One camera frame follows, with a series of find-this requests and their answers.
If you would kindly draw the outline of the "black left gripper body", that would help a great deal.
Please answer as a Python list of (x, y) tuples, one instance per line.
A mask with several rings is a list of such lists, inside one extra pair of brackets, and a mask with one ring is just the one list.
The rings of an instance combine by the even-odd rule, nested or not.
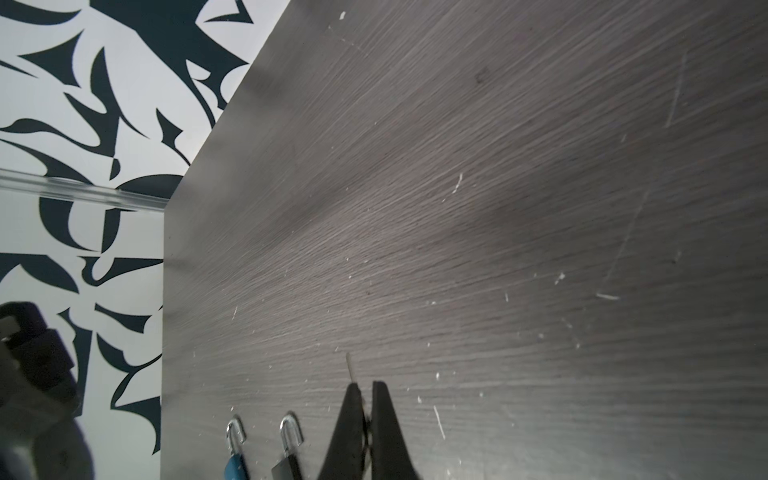
[(1, 306), (1, 477), (92, 479), (74, 362), (30, 302)]

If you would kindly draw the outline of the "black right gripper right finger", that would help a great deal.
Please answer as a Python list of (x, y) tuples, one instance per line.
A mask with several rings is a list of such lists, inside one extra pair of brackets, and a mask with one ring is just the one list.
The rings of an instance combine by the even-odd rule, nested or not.
[(387, 385), (374, 381), (370, 416), (373, 480), (418, 480)]

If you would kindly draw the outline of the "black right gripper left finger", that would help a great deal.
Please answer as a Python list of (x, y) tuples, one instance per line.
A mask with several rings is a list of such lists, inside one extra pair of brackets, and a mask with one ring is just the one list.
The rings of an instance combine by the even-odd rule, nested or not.
[(357, 383), (347, 386), (319, 480), (353, 479), (364, 475), (367, 420)]

